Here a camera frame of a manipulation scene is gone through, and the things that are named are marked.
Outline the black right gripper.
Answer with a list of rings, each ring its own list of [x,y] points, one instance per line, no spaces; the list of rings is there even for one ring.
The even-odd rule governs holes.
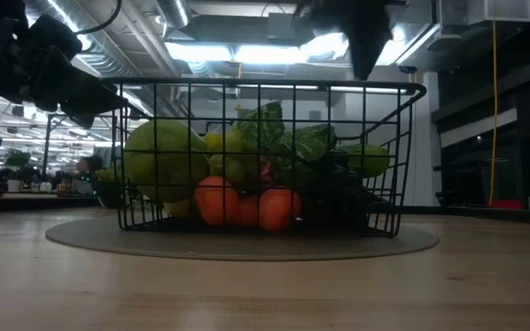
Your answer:
[[[346,31],[351,65],[354,76],[366,81],[387,43],[387,8],[407,4],[408,0],[298,0],[294,16],[330,24],[355,15]]]

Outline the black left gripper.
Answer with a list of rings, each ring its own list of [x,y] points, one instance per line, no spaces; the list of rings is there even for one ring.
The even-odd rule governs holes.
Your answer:
[[[70,28],[43,15],[28,23],[23,0],[0,0],[0,97],[56,109],[84,129],[96,114],[122,108],[117,88],[77,69],[71,60],[83,48]]]

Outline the green speckled melon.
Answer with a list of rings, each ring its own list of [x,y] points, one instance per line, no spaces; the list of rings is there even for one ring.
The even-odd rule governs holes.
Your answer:
[[[175,203],[210,174],[207,147],[196,131],[179,120],[150,120],[124,145],[124,173],[146,197]]]

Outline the black wire basket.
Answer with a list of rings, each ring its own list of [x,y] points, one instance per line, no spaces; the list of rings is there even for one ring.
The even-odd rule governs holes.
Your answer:
[[[416,103],[426,95],[426,88],[410,82],[306,81],[247,78],[118,78],[119,89],[142,87],[153,94],[175,87],[185,95],[185,111],[168,115],[153,108],[148,117],[134,119],[132,108],[113,112],[113,171],[120,184],[121,206],[118,225],[124,231],[241,233],[241,234],[353,234],[393,238],[400,232],[401,210],[408,182],[411,147],[411,115]],[[245,146],[240,153],[246,175],[240,183],[229,182],[242,197],[259,196],[272,188],[288,188],[302,199],[303,191],[321,178],[357,177],[374,195],[367,213],[365,232],[329,232],[308,229],[298,217],[284,231],[268,232],[260,228],[216,227],[208,225],[200,215],[194,199],[198,184],[191,187],[188,199],[195,204],[196,215],[173,218],[167,215],[164,203],[141,193],[124,173],[124,145],[132,132],[150,120],[179,120],[203,139],[208,132],[225,135],[233,131],[234,122],[249,110],[271,102],[282,106],[282,121],[295,130],[327,123],[334,127],[336,146],[315,162],[306,162],[294,154],[251,152]],[[346,145],[371,144],[388,150],[391,159],[387,171],[378,177],[363,178],[347,167],[346,154],[337,148]],[[273,182],[269,186],[259,178],[260,163],[271,163]]]

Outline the dark green veined leafy vegetable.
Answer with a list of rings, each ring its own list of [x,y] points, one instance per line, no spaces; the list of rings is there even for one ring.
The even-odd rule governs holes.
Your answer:
[[[279,102],[268,103],[241,115],[234,122],[233,131],[243,138],[251,152],[294,154],[306,162],[322,158],[338,141],[334,127],[327,123],[287,129]]]

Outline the green grape bunch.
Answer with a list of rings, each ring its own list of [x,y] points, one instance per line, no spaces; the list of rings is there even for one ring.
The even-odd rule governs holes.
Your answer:
[[[220,132],[208,132],[204,141],[211,153],[211,174],[224,175],[233,184],[240,183],[246,175],[245,163],[240,156],[244,146],[242,137],[235,131],[225,135]]]

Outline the dark purple grape bunch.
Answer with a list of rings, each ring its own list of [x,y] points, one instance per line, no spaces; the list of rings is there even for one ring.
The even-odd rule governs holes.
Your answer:
[[[308,229],[365,232],[374,195],[357,177],[321,178],[302,194],[301,218]]]

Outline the orange carrot bunch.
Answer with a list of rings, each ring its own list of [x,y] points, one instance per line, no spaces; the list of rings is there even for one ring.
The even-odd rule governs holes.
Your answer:
[[[260,228],[280,232],[301,216],[301,197],[288,188],[272,188],[259,196],[242,197],[222,177],[207,177],[194,199],[203,220],[211,226]]]

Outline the person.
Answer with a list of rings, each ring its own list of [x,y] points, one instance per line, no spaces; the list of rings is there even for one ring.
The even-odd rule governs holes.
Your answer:
[[[82,157],[77,163],[77,174],[74,176],[73,191],[77,194],[90,195],[97,180],[97,172],[103,168],[103,159],[99,155]]]

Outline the succulent plant in dark pot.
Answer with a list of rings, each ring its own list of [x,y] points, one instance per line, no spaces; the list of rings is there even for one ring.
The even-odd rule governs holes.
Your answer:
[[[120,184],[113,170],[100,169],[95,172],[94,190],[103,207],[115,210],[121,206]]]

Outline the leafy plant in white pot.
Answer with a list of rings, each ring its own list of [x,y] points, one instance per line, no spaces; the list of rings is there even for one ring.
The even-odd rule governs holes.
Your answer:
[[[6,157],[6,169],[9,171],[7,177],[7,191],[19,192],[25,177],[25,169],[31,158],[30,153],[18,149],[10,149]]]

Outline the bright ceiling light panel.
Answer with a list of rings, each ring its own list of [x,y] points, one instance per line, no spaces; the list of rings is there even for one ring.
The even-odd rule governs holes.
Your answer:
[[[174,60],[185,62],[237,62],[250,64],[296,64],[336,60],[349,49],[342,33],[314,37],[300,46],[219,45],[200,43],[165,43]]]

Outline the small red box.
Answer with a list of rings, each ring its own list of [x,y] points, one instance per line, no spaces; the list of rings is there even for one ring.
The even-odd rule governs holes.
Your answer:
[[[499,200],[495,199],[491,202],[491,208],[494,209],[505,209],[505,210],[521,210],[523,205],[519,200]]]

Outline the round grey mat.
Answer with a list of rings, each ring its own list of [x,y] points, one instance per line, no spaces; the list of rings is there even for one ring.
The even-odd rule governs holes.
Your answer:
[[[95,251],[175,259],[289,262],[386,257],[419,252],[440,238],[403,225],[394,238],[318,234],[207,234],[123,231],[112,217],[83,219],[50,227],[45,237],[58,244]]]

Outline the black metal stand frame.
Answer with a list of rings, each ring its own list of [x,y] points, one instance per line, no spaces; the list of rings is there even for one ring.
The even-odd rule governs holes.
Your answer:
[[[44,144],[48,167],[75,167],[93,155],[107,159],[107,152],[116,147],[108,123],[87,130],[60,113],[48,117]]]

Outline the silver round air duct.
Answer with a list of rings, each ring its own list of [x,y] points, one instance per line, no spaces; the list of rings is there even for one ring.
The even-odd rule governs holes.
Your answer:
[[[156,0],[156,6],[165,24],[172,29],[186,27],[192,17],[187,0]]]

